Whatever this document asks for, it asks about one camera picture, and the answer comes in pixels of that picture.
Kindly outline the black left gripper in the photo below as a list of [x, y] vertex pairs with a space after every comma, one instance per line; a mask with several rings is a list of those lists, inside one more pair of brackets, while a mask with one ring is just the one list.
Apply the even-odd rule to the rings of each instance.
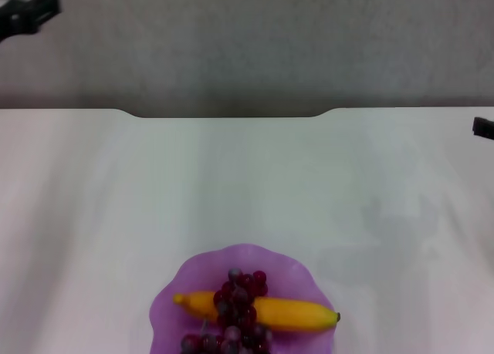
[[24, 9], [28, 34], [37, 33], [62, 11], [60, 0], [0, 0], [0, 42], [25, 34]]

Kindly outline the yellow banana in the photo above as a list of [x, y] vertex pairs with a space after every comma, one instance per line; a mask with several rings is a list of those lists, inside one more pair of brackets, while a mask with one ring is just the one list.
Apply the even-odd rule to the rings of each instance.
[[[214, 292], [199, 291], [173, 295], [173, 303], [197, 319], [216, 321]], [[340, 313], [314, 302], [286, 298], [259, 297], [254, 301], [257, 321], [280, 332], [322, 332], [333, 329]]]

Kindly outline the dark red grape bunch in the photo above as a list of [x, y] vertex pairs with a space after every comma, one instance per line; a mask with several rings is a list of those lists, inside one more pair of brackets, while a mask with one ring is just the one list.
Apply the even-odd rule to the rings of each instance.
[[203, 320], [198, 334], [181, 340], [181, 354], [271, 354], [271, 330], [258, 322], [255, 300], [266, 296], [264, 271], [252, 274], [239, 268], [214, 294], [175, 295], [173, 303]]

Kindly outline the purple wavy plastic plate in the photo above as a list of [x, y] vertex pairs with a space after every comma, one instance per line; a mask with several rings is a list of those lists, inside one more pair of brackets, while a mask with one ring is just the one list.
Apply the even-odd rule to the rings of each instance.
[[234, 244], [189, 258], [158, 293], [149, 313], [153, 329], [150, 354], [178, 354], [182, 337], [201, 328], [202, 320], [174, 304], [173, 296], [215, 292], [227, 279], [228, 270], [235, 267], [243, 271], [265, 271], [270, 298], [303, 300], [333, 308], [309, 270], [297, 260], [258, 245]]

